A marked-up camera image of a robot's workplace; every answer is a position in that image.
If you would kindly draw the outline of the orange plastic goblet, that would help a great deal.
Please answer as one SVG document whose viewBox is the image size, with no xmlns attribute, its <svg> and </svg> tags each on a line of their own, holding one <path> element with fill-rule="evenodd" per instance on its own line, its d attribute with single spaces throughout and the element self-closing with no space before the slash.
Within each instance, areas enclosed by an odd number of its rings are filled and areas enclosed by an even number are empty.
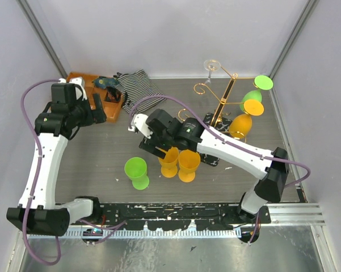
<svg viewBox="0 0 341 272">
<path fill-rule="evenodd" d="M 229 126 L 229 134 L 233 138 L 246 139 L 252 128 L 252 116 L 260 116 L 264 106 L 255 99 L 248 99 L 243 103 L 243 114 L 237 116 Z"/>
<path fill-rule="evenodd" d="M 201 162 L 199 153 L 190 150 L 183 150 L 178 157 L 178 176 L 182 182 L 192 182 L 196 176 L 196 170 Z"/>
<path fill-rule="evenodd" d="M 165 152 L 165 157 L 163 159 L 158 159 L 161 165 L 162 176 L 166 178 L 173 178 L 176 176 L 178 172 L 178 157 L 179 150 L 176 147 L 172 147 Z"/>
</svg>

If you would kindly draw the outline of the green plastic goblet front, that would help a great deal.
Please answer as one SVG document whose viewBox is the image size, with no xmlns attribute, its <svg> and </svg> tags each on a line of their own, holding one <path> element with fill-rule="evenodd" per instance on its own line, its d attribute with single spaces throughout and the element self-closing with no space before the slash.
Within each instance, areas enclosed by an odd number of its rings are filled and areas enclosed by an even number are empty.
<svg viewBox="0 0 341 272">
<path fill-rule="evenodd" d="M 124 166 L 124 172 L 135 189 L 144 190 L 149 186 L 147 163 L 143 158 L 130 158 Z"/>
</svg>

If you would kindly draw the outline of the green plastic goblet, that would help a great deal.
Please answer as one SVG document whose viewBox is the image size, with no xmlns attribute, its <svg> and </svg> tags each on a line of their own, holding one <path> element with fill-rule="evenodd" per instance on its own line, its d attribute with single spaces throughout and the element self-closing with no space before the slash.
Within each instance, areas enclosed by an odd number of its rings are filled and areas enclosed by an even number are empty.
<svg viewBox="0 0 341 272">
<path fill-rule="evenodd" d="M 258 102 L 262 102 L 262 91 L 269 91 L 273 87 L 273 81 L 270 77 L 266 75 L 258 75 L 254 79 L 255 90 L 249 91 L 243 97 L 240 105 L 240 109 L 244 111 L 244 102 L 253 99 Z"/>
<path fill-rule="evenodd" d="M 144 190 L 149 186 L 147 163 L 143 158 L 130 158 L 124 166 L 124 172 L 135 189 Z"/>
</svg>

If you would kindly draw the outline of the clear wine glass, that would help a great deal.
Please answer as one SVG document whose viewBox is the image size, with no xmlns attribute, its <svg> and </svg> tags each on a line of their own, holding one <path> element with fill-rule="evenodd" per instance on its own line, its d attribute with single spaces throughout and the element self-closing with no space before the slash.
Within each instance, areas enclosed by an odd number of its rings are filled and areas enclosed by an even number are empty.
<svg viewBox="0 0 341 272">
<path fill-rule="evenodd" d="M 208 59 L 208 60 L 204 61 L 204 68 L 208 72 L 208 77 L 205 81 L 205 84 L 208 87 L 210 87 L 212 85 L 212 82 L 211 82 L 212 73 L 219 70 L 221 68 L 221 64 L 219 61 L 217 61 L 215 59 Z"/>
</svg>

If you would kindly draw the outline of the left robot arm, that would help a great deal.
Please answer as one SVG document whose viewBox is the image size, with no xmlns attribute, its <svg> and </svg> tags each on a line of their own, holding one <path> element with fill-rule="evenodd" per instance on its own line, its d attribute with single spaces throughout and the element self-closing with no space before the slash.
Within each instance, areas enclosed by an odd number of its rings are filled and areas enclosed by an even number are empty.
<svg viewBox="0 0 341 272">
<path fill-rule="evenodd" d="M 102 219 L 98 197 L 81 196 L 61 205 L 55 191 L 61 159 L 79 129 L 104 123 L 107 116 L 99 94 L 94 94 L 92 109 L 81 77 L 60 79 L 51 86 L 52 100 L 30 128 L 35 137 L 35 152 L 26 188 L 17 207 L 7 210 L 6 218 L 27 234 L 63 236 L 71 224 L 84 219 L 97 224 Z"/>
</svg>

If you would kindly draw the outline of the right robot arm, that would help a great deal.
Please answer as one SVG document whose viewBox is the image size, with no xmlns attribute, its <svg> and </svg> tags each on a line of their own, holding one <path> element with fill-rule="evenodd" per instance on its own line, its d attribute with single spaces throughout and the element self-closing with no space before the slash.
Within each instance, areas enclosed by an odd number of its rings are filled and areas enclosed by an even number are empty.
<svg viewBox="0 0 341 272">
<path fill-rule="evenodd" d="M 139 147 L 161 159 L 172 147 L 214 156 L 240 167 L 257 178 L 256 184 L 245 192 L 237 207 L 240 221 L 252 223 L 266 203 L 278 203 L 289 174 L 285 160 L 287 152 L 256 148 L 207 126 L 199 118 L 179 121 L 163 109 L 151 115 L 135 114 L 129 130 L 140 132 L 144 138 Z"/>
</svg>

